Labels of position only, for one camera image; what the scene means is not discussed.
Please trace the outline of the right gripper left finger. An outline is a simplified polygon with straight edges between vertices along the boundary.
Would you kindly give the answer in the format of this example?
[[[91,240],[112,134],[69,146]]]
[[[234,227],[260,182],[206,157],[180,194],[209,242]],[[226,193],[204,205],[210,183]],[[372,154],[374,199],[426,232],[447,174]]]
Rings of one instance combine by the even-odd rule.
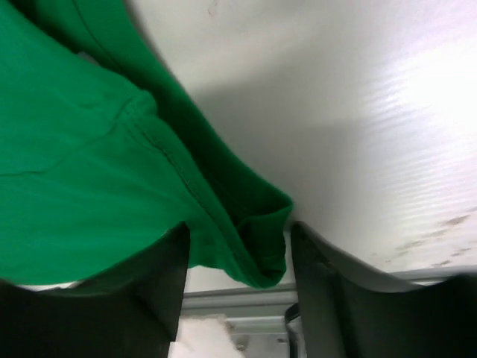
[[[1,281],[2,357],[166,357],[189,264],[184,223],[148,248],[67,289]]]

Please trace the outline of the green t shirt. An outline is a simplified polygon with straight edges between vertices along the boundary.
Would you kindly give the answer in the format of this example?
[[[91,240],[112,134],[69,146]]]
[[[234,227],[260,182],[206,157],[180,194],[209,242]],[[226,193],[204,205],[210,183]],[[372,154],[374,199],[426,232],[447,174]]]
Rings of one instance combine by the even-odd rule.
[[[1,276],[83,280],[176,224],[190,266],[285,274],[291,199],[221,141],[122,1],[1,3]]]

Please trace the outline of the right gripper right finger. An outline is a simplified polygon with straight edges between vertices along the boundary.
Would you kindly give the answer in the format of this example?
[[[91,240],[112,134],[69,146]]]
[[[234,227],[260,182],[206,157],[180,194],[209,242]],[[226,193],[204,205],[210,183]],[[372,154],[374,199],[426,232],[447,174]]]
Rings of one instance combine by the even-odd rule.
[[[297,311],[308,357],[475,357],[476,273],[422,285],[291,226]]]

